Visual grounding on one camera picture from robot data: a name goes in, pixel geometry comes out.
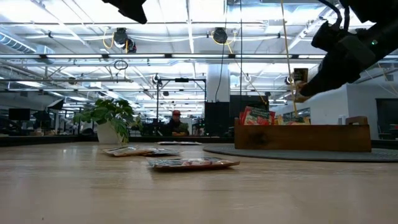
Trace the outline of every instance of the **red package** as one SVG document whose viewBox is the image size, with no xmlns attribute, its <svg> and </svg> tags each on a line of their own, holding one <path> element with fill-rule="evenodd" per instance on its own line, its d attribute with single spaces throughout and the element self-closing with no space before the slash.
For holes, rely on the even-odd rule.
<svg viewBox="0 0 398 224">
<path fill-rule="evenodd" d="M 275 112 L 247 106 L 242 121 L 243 125 L 274 125 Z"/>
</svg>

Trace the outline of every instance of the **potted plant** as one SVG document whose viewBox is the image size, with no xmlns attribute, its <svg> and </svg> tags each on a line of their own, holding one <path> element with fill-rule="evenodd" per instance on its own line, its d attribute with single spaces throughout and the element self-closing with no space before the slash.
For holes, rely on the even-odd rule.
<svg viewBox="0 0 398 224">
<path fill-rule="evenodd" d="M 140 127 L 127 100 L 97 100 L 92 108 L 85 108 L 73 117 L 73 122 L 96 122 L 98 141 L 101 144 L 129 142 L 128 126 Z"/>
</svg>

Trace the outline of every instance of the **wooden box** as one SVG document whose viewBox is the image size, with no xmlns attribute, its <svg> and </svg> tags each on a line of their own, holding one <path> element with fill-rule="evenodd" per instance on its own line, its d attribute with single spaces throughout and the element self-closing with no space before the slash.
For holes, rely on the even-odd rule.
<svg viewBox="0 0 398 224">
<path fill-rule="evenodd" d="M 235 148 L 371 152 L 367 118 L 347 118 L 346 124 L 252 126 L 240 125 L 236 118 Z"/>
</svg>

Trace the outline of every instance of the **man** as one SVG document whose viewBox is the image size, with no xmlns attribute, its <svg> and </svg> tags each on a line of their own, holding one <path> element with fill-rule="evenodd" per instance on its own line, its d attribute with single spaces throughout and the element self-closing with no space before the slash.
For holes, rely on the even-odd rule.
<svg viewBox="0 0 398 224">
<path fill-rule="evenodd" d="M 189 135 L 188 128 L 185 125 L 182 125 L 183 123 L 180 121 L 181 112 L 179 110 L 175 110 L 172 115 L 172 119 L 167 124 L 167 135 L 180 135 L 181 133 Z"/>
</svg>

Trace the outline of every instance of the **round mat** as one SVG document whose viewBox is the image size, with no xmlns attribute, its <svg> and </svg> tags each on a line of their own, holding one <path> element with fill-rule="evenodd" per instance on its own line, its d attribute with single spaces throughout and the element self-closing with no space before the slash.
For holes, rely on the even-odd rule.
<svg viewBox="0 0 398 224">
<path fill-rule="evenodd" d="M 335 162 L 398 162 L 398 150 L 373 149 L 372 152 L 329 152 L 298 150 L 252 150 L 235 149 L 230 146 L 208 146 L 206 152 L 230 156 L 255 157 L 264 159 L 289 159 L 298 161 Z"/>
</svg>

